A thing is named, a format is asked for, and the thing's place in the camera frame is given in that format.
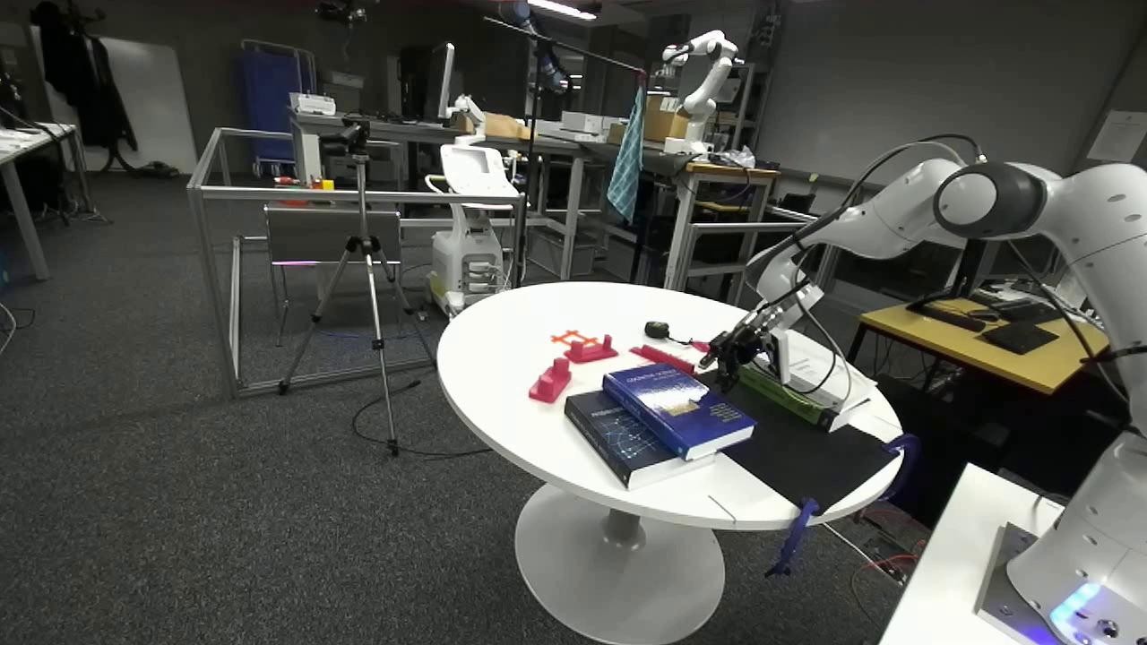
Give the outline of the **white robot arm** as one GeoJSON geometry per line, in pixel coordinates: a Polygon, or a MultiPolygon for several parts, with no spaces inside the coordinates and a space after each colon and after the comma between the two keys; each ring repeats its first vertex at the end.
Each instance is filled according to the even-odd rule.
{"type": "Polygon", "coordinates": [[[811,246],[898,257],[926,235],[1030,241],[1060,253],[1101,316],[1105,360],[1126,392],[1129,425],[1105,446],[1060,521],[1007,564],[1009,589],[1060,635],[1147,620],[1147,172],[1092,163],[1057,174],[1030,161],[919,161],[873,198],[846,202],[752,253],[760,302],[711,341],[706,360],[735,376],[780,327],[798,319],[811,246]]]}

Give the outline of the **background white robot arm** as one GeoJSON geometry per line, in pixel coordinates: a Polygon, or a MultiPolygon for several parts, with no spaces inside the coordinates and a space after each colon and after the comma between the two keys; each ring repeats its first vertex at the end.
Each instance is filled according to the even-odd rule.
{"type": "Polygon", "coordinates": [[[658,67],[652,73],[652,85],[668,91],[678,101],[678,111],[683,119],[703,120],[717,111],[717,96],[735,67],[739,67],[739,46],[720,27],[711,27],[711,31],[693,36],[687,42],[669,42],[658,55],[658,67]],[[703,65],[706,74],[687,93],[680,93],[678,74],[687,65],[703,65]]]}

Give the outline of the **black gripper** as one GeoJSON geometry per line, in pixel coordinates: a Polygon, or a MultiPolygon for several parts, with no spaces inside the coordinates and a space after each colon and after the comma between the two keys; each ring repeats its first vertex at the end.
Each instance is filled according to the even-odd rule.
{"type": "Polygon", "coordinates": [[[711,360],[720,372],[739,372],[742,364],[750,364],[760,352],[772,349],[772,332],[774,327],[763,316],[745,316],[742,323],[735,323],[730,328],[717,332],[711,341],[711,360]]]}

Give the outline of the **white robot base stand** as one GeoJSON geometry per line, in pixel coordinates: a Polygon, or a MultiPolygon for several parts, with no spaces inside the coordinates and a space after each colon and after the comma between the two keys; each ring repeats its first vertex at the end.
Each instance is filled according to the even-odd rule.
{"type": "Polygon", "coordinates": [[[968,467],[877,645],[1143,645],[1147,467],[1105,454],[1067,505],[968,467]]]}

